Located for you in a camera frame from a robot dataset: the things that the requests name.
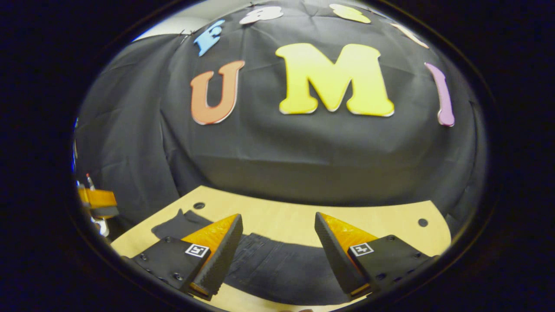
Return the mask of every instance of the black cloth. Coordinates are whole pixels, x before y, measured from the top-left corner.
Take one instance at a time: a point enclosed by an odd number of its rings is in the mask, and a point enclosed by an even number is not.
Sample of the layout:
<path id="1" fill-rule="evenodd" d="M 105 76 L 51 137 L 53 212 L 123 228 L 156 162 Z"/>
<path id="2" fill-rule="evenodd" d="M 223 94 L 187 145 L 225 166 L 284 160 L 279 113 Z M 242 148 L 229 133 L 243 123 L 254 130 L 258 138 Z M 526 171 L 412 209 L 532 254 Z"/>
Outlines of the black cloth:
<path id="1" fill-rule="evenodd" d="M 158 238 L 183 238 L 212 222 L 179 209 L 177 215 L 152 228 Z M 267 300 L 294 305 L 348 302 L 323 248 L 274 241 L 252 233 L 243 235 L 225 284 Z"/>
<path id="2" fill-rule="evenodd" d="M 75 132 L 77 177 L 90 173 L 112 190 L 130 228 L 199 185 L 253 197 L 321 205 L 375 206 L 432 200 L 454 236 L 478 207 L 487 171 L 480 99 L 432 42 L 419 46 L 391 20 L 359 9 L 370 24 L 343 19 L 325 1 L 269 1 L 284 15 L 250 25 L 258 7 L 222 19 L 220 40 L 202 57 L 197 36 L 161 35 L 131 43 L 98 77 Z M 381 53 L 379 64 L 395 113 L 354 115 L 345 102 L 328 112 L 283 115 L 282 46 L 310 43 L 335 62 L 347 44 Z M 191 117 L 191 80 L 214 71 L 208 103 L 221 97 L 221 66 L 244 60 L 237 103 L 221 123 Z M 439 125 L 430 62 L 444 72 L 455 126 Z M 318 95 L 311 90 L 315 98 Z"/>

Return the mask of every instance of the yellow letter m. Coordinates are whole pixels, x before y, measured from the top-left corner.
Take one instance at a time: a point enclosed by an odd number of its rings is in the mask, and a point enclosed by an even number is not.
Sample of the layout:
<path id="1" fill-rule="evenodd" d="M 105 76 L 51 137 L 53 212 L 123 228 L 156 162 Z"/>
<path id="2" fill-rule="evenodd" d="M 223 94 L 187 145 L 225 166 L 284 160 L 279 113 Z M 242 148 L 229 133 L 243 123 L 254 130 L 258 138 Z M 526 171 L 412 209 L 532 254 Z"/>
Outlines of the yellow letter m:
<path id="1" fill-rule="evenodd" d="M 280 103 L 284 114 L 309 114 L 318 100 L 309 93 L 309 82 L 327 110 L 339 108 L 349 83 L 352 97 L 347 109 L 353 114 L 391 116 L 393 103 L 387 98 L 378 57 L 380 52 L 362 44 L 343 47 L 335 64 L 310 43 L 295 43 L 276 50 L 285 59 L 287 97 Z"/>

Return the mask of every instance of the screw hole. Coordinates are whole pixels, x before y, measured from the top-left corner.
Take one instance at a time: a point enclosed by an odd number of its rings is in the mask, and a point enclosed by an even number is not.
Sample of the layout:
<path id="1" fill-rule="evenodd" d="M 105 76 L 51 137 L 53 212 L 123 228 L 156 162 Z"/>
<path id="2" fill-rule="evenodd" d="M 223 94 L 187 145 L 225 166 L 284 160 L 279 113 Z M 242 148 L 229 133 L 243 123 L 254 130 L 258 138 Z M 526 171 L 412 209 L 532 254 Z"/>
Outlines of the screw hole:
<path id="1" fill-rule="evenodd" d="M 204 206 L 205 206 L 204 203 L 196 203 L 196 204 L 193 205 L 193 208 L 195 208 L 195 209 L 203 209 Z"/>

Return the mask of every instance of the wooden table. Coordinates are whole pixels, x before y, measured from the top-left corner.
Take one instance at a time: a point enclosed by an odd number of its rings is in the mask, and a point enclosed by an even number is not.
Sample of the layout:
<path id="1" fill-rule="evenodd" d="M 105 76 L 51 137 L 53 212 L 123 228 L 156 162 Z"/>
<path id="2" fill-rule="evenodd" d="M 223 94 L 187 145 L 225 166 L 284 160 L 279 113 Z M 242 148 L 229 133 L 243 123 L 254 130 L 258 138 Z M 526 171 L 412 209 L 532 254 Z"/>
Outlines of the wooden table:
<path id="1" fill-rule="evenodd" d="M 199 202 L 205 207 L 193 209 L 193 205 Z M 243 234 L 257 233 L 272 240 L 307 246 L 321 247 L 314 231 L 316 212 L 338 218 L 377 237 L 396 235 L 429 256 L 443 253 L 451 244 L 447 223 L 431 201 L 382 207 L 326 207 L 274 202 L 200 186 L 118 237 L 112 242 L 112 247 L 120 255 L 136 256 L 158 242 L 151 229 L 175 217 L 179 209 L 183 212 L 193 210 L 212 222 L 240 213 L 243 216 Z M 426 219 L 428 225 L 420 226 L 420 219 Z M 223 284 L 211 301 L 195 298 L 231 312 L 298 312 L 304 309 L 328 312 L 364 297 L 341 305 L 287 305 Z"/>

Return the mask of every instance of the orange letter u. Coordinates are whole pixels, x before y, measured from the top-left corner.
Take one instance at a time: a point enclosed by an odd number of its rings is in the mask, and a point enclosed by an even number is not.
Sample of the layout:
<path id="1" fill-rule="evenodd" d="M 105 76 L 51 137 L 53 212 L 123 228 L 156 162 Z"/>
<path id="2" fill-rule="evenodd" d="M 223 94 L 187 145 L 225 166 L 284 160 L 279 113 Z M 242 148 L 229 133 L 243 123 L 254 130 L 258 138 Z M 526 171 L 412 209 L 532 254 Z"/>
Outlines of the orange letter u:
<path id="1" fill-rule="evenodd" d="M 191 115 L 199 124 L 219 123 L 231 114 L 237 102 L 237 85 L 239 69 L 245 61 L 234 61 L 220 68 L 222 75 L 221 100 L 217 106 L 210 107 L 207 103 L 208 81 L 213 71 L 202 73 L 191 80 Z"/>

